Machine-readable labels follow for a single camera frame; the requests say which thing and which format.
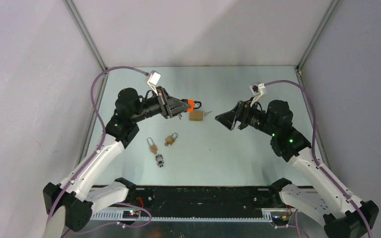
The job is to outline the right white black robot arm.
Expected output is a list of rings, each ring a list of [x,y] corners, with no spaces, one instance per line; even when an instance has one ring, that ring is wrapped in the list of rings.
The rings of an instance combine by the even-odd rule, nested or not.
[[[314,146],[293,127],[292,119],[289,104],[281,100],[271,101],[267,110],[239,101],[230,111],[215,116],[228,130],[250,126],[269,135],[274,153],[301,172],[319,194],[312,196],[281,179],[275,182],[278,188],[268,195],[271,205],[286,204],[301,211],[320,224],[329,238],[372,237],[378,206],[356,196],[315,156]]]

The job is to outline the orange black padlock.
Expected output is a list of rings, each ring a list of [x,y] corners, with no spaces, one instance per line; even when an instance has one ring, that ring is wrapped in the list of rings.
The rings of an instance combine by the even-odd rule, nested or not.
[[[201,101],[191,100],[191,99],[182,99],[182,101],[187,105],[187,108],[183,110],[184,113],[193,112],[195,110],[200,109],[202,106]]]

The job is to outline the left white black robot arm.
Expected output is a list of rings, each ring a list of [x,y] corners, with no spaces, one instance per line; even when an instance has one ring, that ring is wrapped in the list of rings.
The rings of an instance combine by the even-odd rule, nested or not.
[[[109,122],[103,126],[100,142],[60,183],[48,183],[43,195],[48,215],[59,208],[65,209],[63,228],[72,232],[82,230],[92,215],[116,203],[132,206],[137,193],[119,180],[92,191],[96,179],[105,168],[120,155],[139,132],[138,123],[156,115],[165,119],[181,113],[192,112],[201,102],[191,99],[177,99],[165,88],[158,86],[152,96],[141,96],[133,88],[118,93],[115,110]]]

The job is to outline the silver keys of brass padlock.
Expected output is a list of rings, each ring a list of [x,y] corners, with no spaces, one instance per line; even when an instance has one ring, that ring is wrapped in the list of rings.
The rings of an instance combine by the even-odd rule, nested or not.
[[[203,111],[203,116],[206,117],[208,114],[210,114],[212,111]]]

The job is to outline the large brass padlock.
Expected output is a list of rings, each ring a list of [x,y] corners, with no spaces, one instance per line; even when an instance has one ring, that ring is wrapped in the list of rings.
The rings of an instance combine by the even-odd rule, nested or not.
[[[203,121],[203,110],[202,106],[192,109],[188,112],[190,121]]]

